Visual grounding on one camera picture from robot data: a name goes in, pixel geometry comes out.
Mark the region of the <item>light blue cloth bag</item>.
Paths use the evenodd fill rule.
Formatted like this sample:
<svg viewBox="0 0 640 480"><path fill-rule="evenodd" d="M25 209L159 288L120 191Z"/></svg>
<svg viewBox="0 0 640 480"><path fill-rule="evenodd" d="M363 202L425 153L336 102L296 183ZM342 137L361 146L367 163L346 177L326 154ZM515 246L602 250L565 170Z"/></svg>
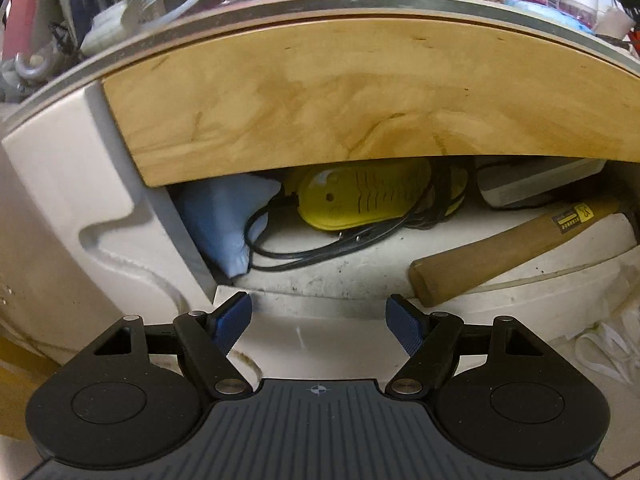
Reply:
<svg viewBox="0 0 640 480"><path fill-rule="evenodd" d="M276 180L232 174L187 183L177 209L196 247L225 276L236 278L250 266L244 237L247 221L280 191Z"/></svg>

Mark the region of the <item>white carved cabinet panel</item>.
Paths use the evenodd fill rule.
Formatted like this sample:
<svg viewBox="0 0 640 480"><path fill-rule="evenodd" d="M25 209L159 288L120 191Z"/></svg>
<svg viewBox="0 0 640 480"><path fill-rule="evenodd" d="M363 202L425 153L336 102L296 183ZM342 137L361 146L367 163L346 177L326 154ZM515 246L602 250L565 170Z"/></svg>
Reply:
<svg viewBox="0 0 640 480"><path fill-rule="evenodd" d="M1 174L1 321L20 341L62 363L126 314L162 324L212 304L212 274L99 84L4 128Z"/></svg>

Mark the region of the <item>grey flat device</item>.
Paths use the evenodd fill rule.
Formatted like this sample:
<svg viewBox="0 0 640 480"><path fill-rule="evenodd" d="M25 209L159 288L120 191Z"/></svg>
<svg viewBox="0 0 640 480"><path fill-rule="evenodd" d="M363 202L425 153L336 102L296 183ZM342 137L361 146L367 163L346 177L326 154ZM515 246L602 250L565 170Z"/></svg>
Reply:
<svg viewBox="0 0 640 480"><path fill-rule="evenodd" d="M506 209L600 174L605 164L605 159L596 158L479 157L475 161L475 181L489 206Z"/></svg>

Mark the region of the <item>wooden desk top board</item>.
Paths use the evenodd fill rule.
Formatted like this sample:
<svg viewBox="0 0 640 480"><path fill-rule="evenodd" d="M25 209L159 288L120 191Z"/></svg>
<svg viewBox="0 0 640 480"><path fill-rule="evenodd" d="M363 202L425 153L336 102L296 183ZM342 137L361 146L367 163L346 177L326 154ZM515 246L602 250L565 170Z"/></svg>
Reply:
<svg viewBox="0 0 640 480"><path fill-rule="evenodd" d="M103 89L151 186L376 158L639 157L636 74L482 24L255 29L148 58Z"/></svg>

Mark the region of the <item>white drawer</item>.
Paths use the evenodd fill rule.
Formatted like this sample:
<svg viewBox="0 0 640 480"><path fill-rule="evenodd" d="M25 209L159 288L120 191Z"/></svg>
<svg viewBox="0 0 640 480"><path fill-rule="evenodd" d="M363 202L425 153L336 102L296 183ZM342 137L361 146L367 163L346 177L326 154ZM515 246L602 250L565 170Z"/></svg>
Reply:
<svg viewBox="0 0 640 480"><path fill-rule="evenodd" d="M362 252L282 273L251 270L220 285L221 304L237 290L273 316L382 318L393 294L412 299L412 260L470 244L518 226L536 211L493 211L467 203L429 231L401 230ZM465 322L511 315L544 339L573 336L626 300L638 299L639 243L624 214L613 214L551 252L442 304Z"/></svg>

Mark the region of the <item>yellow shoe dryer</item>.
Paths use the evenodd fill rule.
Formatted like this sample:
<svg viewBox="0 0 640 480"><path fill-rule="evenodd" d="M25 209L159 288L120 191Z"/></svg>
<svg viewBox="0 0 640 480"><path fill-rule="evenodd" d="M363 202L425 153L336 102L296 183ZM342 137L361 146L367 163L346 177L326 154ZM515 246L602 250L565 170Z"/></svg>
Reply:
<svg viewBox="0 0 640 480"><path fill-rule="evenodd" d="M296 190L297 211L322 231L345 231L405 218L425 230L454 214L470 180L462 162L398 158L315 166Z"/></svg>

